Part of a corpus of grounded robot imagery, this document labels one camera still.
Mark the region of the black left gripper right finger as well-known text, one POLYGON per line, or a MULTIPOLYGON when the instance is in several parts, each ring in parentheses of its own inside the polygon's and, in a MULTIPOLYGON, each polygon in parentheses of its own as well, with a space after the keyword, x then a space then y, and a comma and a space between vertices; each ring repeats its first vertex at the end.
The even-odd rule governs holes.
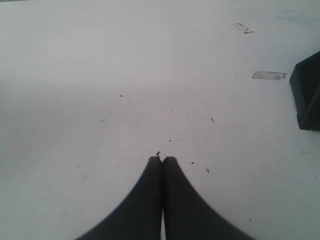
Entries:
POLYGON ((167 240, 249 240, 196 192, 177 159, 162 162, 164 227, 167 240))

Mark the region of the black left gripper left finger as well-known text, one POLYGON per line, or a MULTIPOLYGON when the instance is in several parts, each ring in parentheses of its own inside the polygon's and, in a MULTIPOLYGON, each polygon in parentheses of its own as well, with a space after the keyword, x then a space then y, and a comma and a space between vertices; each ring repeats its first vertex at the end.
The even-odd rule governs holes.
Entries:
POLYGON ((124 200, 80 240, 160 240, 163 214, 162 162, 148 159, 124 200))

